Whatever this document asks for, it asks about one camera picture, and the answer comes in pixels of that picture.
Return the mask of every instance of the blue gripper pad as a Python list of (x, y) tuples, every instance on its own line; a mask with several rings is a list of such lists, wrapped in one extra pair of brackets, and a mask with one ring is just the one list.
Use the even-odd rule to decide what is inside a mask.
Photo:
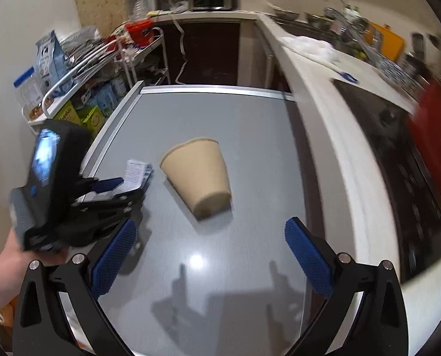
[(91, 190), (95, 191), (96, 193), (104, 193), (105, 191), (111, 191), (117, 186), (121, 185), (123, 183), (123, 178), (110, 178), (110, 179), (104, 179), (101, 181), (96, 181), (93, 185)]
[(316, 293), (333, 293), (331, 268), (294, 218), (285, 224), (285, 239)]
[(97, 260), (91, 274), (91, 293), (95, 300), (108, 293), (123, 261), (137, 239), (137, 227), (129, 219)]

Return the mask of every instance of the red object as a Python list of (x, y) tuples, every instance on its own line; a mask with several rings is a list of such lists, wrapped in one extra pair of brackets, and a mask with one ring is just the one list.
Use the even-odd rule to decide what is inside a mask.
[[(115, 40), (115, 39), (116, 39), (115, 36), (107, 37), (107, 38), (105, 39), (105, 41), (103, 42), (103, 44), (104, 44), (104, 45), (107, 45), (109, 42), (111, 42), (111, 41), (113, 41), (113, 40)], [(116, 47), (117, 47), (117, 44), (112, 44), (110, 47), (107, 48), (107, 52), (113, 51)]]
[(409, 130), (441, 194), (441, 83), (427, 87), (417, 111), (409, 120)]
[(134, 23), (125, 24), (126, 30), (134, 42), (141, 47), (149, 46), (155, 37), (153, 33), (153, 21), (150, 19), (143, 19)]

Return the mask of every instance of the gray table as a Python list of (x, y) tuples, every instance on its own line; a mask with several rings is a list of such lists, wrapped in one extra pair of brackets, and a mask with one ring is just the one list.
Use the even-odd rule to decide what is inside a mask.
[[(122, 176), (130, 158), (155, 168), (142, 244), (99, 299), (103, 310), (127, 345), (149, 356), (284, 354), (299, 336), (306, 289), (283, 233), (288, 218), (305, 218), (285, 101), (236, 87), (138, 91), (84, 170)], [(231, 210), (202, 222), (159, 168), (167, 150), (197, 136), (219, 142), (233, 194)]]

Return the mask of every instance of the stove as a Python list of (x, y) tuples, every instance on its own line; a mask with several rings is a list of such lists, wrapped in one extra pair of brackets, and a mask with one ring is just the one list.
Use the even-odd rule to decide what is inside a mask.
[(441, 258), (441, 195), (408, 128), (404, 109), (357, 86), (333, 84), (364, 132), (382, 172), (394, 213), (400, 282)]

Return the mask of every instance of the hand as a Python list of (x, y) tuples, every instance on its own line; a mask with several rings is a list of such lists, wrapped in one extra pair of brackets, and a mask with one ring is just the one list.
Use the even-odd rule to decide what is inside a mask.
[(0, 254), (0, 275), (4, 289), (15, 297), (21, 288), (27, 267), (32, 260), (39, 260), (44, 265), (65, 263), (67, 248), (59, 252), (23, 252), (13, 228), (10, 229), (4, 249)]
[(42, 261), (44, 265), (58, 265), (64, 263), (66, 257), (67, 248), (59, 252), (23, 252), (11, 228), (0, 254), (0, 308), (18, 295), (32, 260)]

